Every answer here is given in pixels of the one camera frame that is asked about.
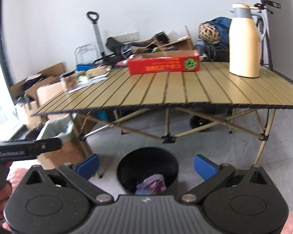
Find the person's left hand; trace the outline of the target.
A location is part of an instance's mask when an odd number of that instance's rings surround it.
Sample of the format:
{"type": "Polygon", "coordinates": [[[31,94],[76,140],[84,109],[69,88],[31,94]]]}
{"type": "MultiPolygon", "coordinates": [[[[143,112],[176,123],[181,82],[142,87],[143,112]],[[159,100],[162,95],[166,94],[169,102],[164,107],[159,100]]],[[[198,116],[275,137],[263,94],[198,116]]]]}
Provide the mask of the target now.
{"type": "Polygon", "coordinates": [[[11,231],[11,229],[4,218],[4,207],[12,192],[13,188],[11,183],[9,181],[6,181],[6,184],[0,189],[0,220],[4,221],[2,227],[7,231],[11,231]]]}

